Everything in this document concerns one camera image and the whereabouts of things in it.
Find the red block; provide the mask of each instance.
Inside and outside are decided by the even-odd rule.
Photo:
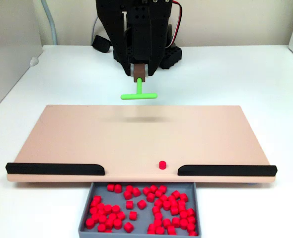
[[[178,217],[174,217],[172,219],[172,225],[175,227],[175,228],[179,228],[180,227],[180,219]]]
[[[132,193],[134,197],[139,197],[141,195],[141,192],[137,187],[133,189]]]
[[[166,169],[166,162],[165,161],[160,161],[160,163],[158,163],[158,167],[161,170],[165,170]]]
[[[188,221],[187,221],[186,219],[181,219],[180,227],[181,227],[183,230],[186,230],[186,229],[187,229],[187,225],[188,225]]]
[[[169,235],[176,235],[175,227],[174,227],[174,226],[168,226],[168,227],[167,227],[167,233],[168,233]]]
[[[104,224],[100,224],[97,227],[98,232],[104,232],[106,230],[106,226]]]
[[[97,205],[97,208],[98,208],[98,210],[104,210],[105,205],[103,205],[103,203],[99,203],[99,204]]]
[[[116,230],[120,230],[121,227],[122,227],[122,221],[120,219],[116,219],[113,221],[113,227],[116,229]]]
[[[102,216],[102,215],[106,215],[105,209],[98,210],[98,214],[99,214],[100,216]]]
[[[195,217],[195,211],[192,208],[187,209],[187,215],[189,217]]]
[[[176,199],[175,199],[175,197],[174,197],[173,195],[169,196],[169,197],[167,198],[167,200],[168,200],[169,202],[176,201]]]
[[[190,237],[196,237],[196,236],[198,236],[197,232],[190,232],[188,235]]]
[[[117,219],[117,215],[114,214],[114,213],[111,213],[109,216],[108,216],[108,219],[111,220],[111,221],[114,221]]]
[[[162,197],[162,195],[163,195],[162,191],[160,191],[160,190],[155,191],[155,196],[156,197]]]
[[[93,201],[98,201],[98,203],[101,202],[101,197],[100,196],[94,196]]]
[[[123,193],[123,196],[124,196],[125,200],[130,200],[132,198],[132,193],[130,193],[129,191],[125,191]]]
[[[150,190],[152,193],[155,193],[158,190],[158,188],[155,185],[151,185]]]
[[[140,208],[140,210],[143,210],[146,208],[147,203],[144,200],[141,200],[140,202],[137,203],[137,206]]]
[[[161,185],[160,188],[159,188],[158,190],[161,190],[161,191],[163,192],[163,194],[164,194],[164,193],[166,193],[166,191],[167,191],[167,187],[164,186],[164,185]]]
[[[182,193],[180,195],[180,199],[181,201],[188,202],[188,196],[186,195],[186,193]]]
[[[157,201],[154,202],[154,205],[156,207],[161,208],[161,207],[163,207],[163,202],[160,199],[158,199]]]
[[[123,228],[125,229],[125,231],[127,233],[131,233],[134,230],[135,227],[130,222],[127,222],[127,223],[125,223]]]
[[[95,222],[95,224],[98,223],[98,221],[99,221],[99,217],[100,217],[100,215],[99,215],[98,213],[93,214],[93,215],[91,216],[91,218],[93,219],[93,221]]]
[[[178,207],[178,203],[176,200],[171,201],[171,207]]]
[[[104,210],[105,210],[106,215],[109,215],[111,213],[111,209],[112,209],[111,205],[106,205],[105,206]]]
[[[126,215],[124,214],[124,212],[119,212],[117,214],[117,218],[123,221],[126,218]]]
[[[162,226],[162,220],[155,219],[153,224],[154,224],[155,227],[160,227],[160,226]]]
[[[106,229],[112,229],[113,227],[113,220],[110,220],[109,218],[106,220],[105,222],[105,226],[106,226]]]
[[[153,215],[155,215],[156,213],[160,212],[160,208],[155,206],[152,208],[152,212],[153,212]]]
[[[87,229],[92,229],[95,226],[95,221],[92,218],[89,218],[86,220],[85,226]]]
[[[126,208],[127,209],[133,209],[133,201],[127,201],[126,202]]]
[[[115,193],[121,193],[122,192],[122,187],[120,184],[115,185]]]
[[[180,218],[181,218],[181,220],[182,219],[186,219],[188,217],[188,215],[187,215],[187,211],[181,211],[180,212]]]
[[[178,215],[178,208],[177,207],[171,207],[171,215],[175,216]]]
[[[115,214],[120,212],[120,207],[118,205],[114,205],[111,209],[111,211]]]
[[[181,194],[179,191],[174,191],[172,192],[172,195],[175,197],[175,199],[179,199]]]
[[[115,185],[114,185],[114,184],[108,184],[108,185],[107,185],[107,190],[108,190],[109,192],[113,192],[113,191],[115,190]]]
[[[133,190],[133,186],[132,185],[126,186],[126,191],[132,193],[132,190]]]
[[[165,202],[163,202],[163,209],[164,209],[165,211],[170,210],[170,208],[171,208],[171,203],[170,203],[169,201],[165,201]]]
[[[161,200],[162,202],[165,202],[165,201],[167,201],[167,196],[165,196],[165,195],[162,195],[162,196],[160,197],[160,200]]]
[[[146,197],[146,200],[148,202],[154,202],[154,199],[155,199],[155,195],[153,193],[151,193],[151,192]]]
[[[92,214],[95,214],[98,212],[98,208],[96,207],[92,207],[90,210],[89,210],[89,213],[92,215]]]
[[[151,192],[151,190],[150,190],[148,187],[145,187],[145,188],[142,190],[142,192],[143,192],[143,194],[144,194],[145,196],[147,196],[147,195]]]
[[[148,231],[154,231],[155,230],[155,226],[154,224],[150,224],[147,228]]]
[[[96,207],[100,202],[98,200],[93,200],[90,204],[90,207]]]
[[[155,230],[155,233],[157,233],[158,235],[164,235],[165,233],[164,227],[157,227]]]
[[[195,219],[195,217],[188,217],[188,218],[187,218],[187,221],[188,221],[188,223],[193,223],[193,224],[196,223],[196,219]]]
[[[99,217],[99,224],[105,224],[107,217],[105,215],[101,215]]]
[[[168,226],[171,226],[170,219],[164,219],[163,220],[163,227],[167,229]]]
[[[131,221],[135,221],[136,219],[137,219],[137,213],[136,212],[130,212],[129,213],[129,219],[131,220]]]
[[[162,213],[160,213],[160,212],[155,213],[155,215],[154,215],[154,219],[155,219],[155,220],[162,220],[162,219],[163,219],[163,215],[162,215]]]
[[[193,232],[193,231],[195,231],[195,225],[193,224],[193,223],[189,223],[188,225],[187,225],[187,231],[188,232]]]

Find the red cube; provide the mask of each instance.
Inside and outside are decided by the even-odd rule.
[[[176,235],[175,227],[174,227],[174,226],[168,226],[168,227],[167,227],[167,233],[168,233],[169,235]]]
[[[122,221],[120,219],[116,219],[113,221],[113,227],[116,229],[116,230],[120,230],[121,227],[122,227]]]
[[[171,226],[170,219],[164,219],[163,220],[163,227],[167,229],[168,226]]]
[[[155,185],[151,185],[151,187],[150,187],[150,191],[151,191],[152,193],[155,193],[157,190],[158,190],[157,186],[155,186]]]
[[[154,199],[155,199],[155,195],[153,193],[151,193],[151,192],[146,197],[146,200],[148,202],[154,202]]]
[[[123,193],[123,196],[124,196],[125,200],[130,200],[132,198],[132,193],[130,193],[129,191],[125,191]]]
[[[163,215],[162,215],[162,213],[160,213],[160,212],[155,213],[155,215],[154,215],[154,219],[155,219],[155,220],[162,220],[162,219],[163,219]]]
[[[180,219],[178,217],[174,217],[172,219],[172,225],[175,227],[175,228],[179,228],[180,227]]]
[[[186,195],[186,193],[182,193],[180,195],[180,199],[181,201],[188,202],[188,196]]]
[[[107,190],[108,190],[109,192],[113,192],[113,191],[115,190],[115,185],[114,185],[114,184],[108,184],[108,185],[107,185]]]
[[[126,202],[126,208],[127,209],[133,209],[133,201],[127,201]]]
[[[187,209],[187,215],[189,217],[195,217],[195,211],[192,208]]]
[[[137,206],[140,208],[140,210],[143,210],[146,208],[147,203],[144,200],[141,200],[140,202],[137,203]]]
[[[186,230],[187,229],[187,226],[188,226],[188,221],[186,219],[181,219],[181,221],[180,221],[180,227],[183,230]]]
[[[117,214],[120,212],[120,207],[118,205],[114,205],[111,210],[113,213]]]
[[[115,193],[121,193],[122,192],[122,187],[120,184],[116,184],[115,185]]]
[[[129,219],[131,220],[131,221],[135,221],[136,219],[137,219],[137,213],[136,212],[130,212],[129,213]]]
[[[145,196],[147,196],[149,194],[149,192],[151,192],[151,190],[148,188],[148,187],[145,187],[143,190],[142,190],[143,194]]]
[[[170,203],[169,201],[165,201],[165,202],[163,202],[163,209],[164,209],[165,211],[170,210],[170,208],[171,208],[171,203]]]
[[[164,194],[164,193],[166,193],[166,191],[167,191],[167,187],[161,185],[160,188],[159,188],[158,190],[161,190],[161,191],[163,192],[163,194]]]
[[[153,212],[153,215],[155,215],[156,213],[160,212],[160,208],[155,206],[152,208],[152,212]]]
[[[171,215],[175,216],[178,215],[179,211],[177,207],[171,207]]]
[[[134,230],[134,226],[130,222],[125,223],[123,228],[127,233],[131,233]]]
[[[139,197],[141,195],[141,192],[137,187],[133,189],[132,193],[134,197]]]
[[[106,230],[106,226],[105,224],[100,224],[98,227],[97,227],[97,230],[98,232],[104,232]]]
[[[133,190],[133,186],[132,185],[126,186],[126,191],[132,193],[132,190]]]
[[[163,207],[163,202],[160,199],[158,199],[157,201],[154,202],[154,205],[156,207],[161,208],[161,207]]]
[[[155,196],[156,197],[162,197],[162,195],[163,195],[163,192],[161,190],[155,191]]]
[[[89,218],[86,220],[85,226],[87,229],[92,229],[95,226],[95,221],[92,218]]]
[[[126,215],[124,214],[124,212],[119,212],[117,214],[117,218],[123,221],[126,218]]]
[[[165,233],[164,227],[157,227],[155,229],[155,233],[158,234],[158,235],[164,235],[164,233]]]

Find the gray tray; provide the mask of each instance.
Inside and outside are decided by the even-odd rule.
[[[122,193],[114,193],[114,192],[108,192],[107,191],[107,184],[106,182],[95,182],[91,184],[89,195],[86,201],[86,205],[81,217],[80,226],[78,229],[79,237],[80,238],[109,238],[109,237],[123,237],[123,238],[148,238],[148,237],[163,237],[163,236],[169,236],[167,234],[167,230],[165,231],[165,235],[148,235],[147,234],[147,228],[149,224],[153,223],[154,216],[152,214],[152,207],[154,206],[154,203],[149,203],[146,200],[146,196],[142,193],[142,190],[144,187],[150,187],[152,184],[155,184],[156,186],[165,185],[167,186],[167,192],[165,195],[169,196],[171,193],[175,190],[180,191],[181,193],[186,193],[189,197],[189,202],[186,205],[186,209],[193,208],[196,212],[196,232],[199,234],[198,237],[201,236],[201,229],[200,229],[200,221],[199,221],[199,213],[198,213],[198,205],[197,205],[197,196],[196,196],[196,186],[195,183],[188,182],[188,183],[177,183],[177,182],[171,182],[171,183],[154,183],[154,182],[118,182],[116,184],[120,184],[122,186]],[[139,197],[133,197],[130,199],[134,202],[134,208],[133,210],[127,210],[126,209],[126,200],[123,197],[123,191],[125,190],[125,186],[132,185],[133,187],[138,187],[141,191],[141,195]],[[97,225],[89,230],[85,227],[85,221],[90,217],[89,214],[89,207],[90,203],[92,201],[93,196],[99,195],[102,198],[102,203],[104,204],[110,204],[110,205],[119,205],[121,208],[121,211],[123,211],[126,214],[126,219],[123,221],[123,225],[127,222],[130,222],[135,229],[131,233],[127,233],[123,227],[120,230],[112,229],[112,233],[99,233],[97,232]],[[140,210],[137,207],[137,202],[140,200],[144,200],[147,203],[147,207],[144,210]],[[136,221],[129,220],[129,212],[135,211],[138,214]],[[164,211],[161,209],[161,212],[163,214],[163,219],[169,218],[172,219],[172,216],[170,214],[170,211]],[[177,236],[174,236],[176,238],[184,238],[185,236],[188,236],[188,232],[185,230],[182,230],[180,228],[176,229]]]

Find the white cable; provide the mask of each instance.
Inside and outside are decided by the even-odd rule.
[[[51,26],[52,37],[53,37],[53,43],[54,43],[54,45],[58,45],[58,43],[57,43],[56,28],[55,28],[55,24],[54,24],[53,17],[52,17],[52,15],[51,15],[51,12],[49,11],[49,8],[48,8],[48,5],[47,5],[46,0],[41,0],[41,2],[42,2],[42,5],[43,5],[43,8],[44,8],[44,10],[45,10],[45,13],[46,13],[46,15],[47,15],[47,18],[48,18],[49,24],[50,24],[50,26]]]
[[[97,20],[98,20],[98,16],[96,17],[95,22],[93,24],[92,34],[91,34],[91,44],[93,43],[93,35],[95,33],[95,26],[96,26]]]

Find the green t-shaped tool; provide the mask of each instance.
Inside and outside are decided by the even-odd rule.
[[[134,100],[134,99],[155,99],[156,93],[142,93],[142,79],[137,78],[137,94],[123,94],[122,100]]]

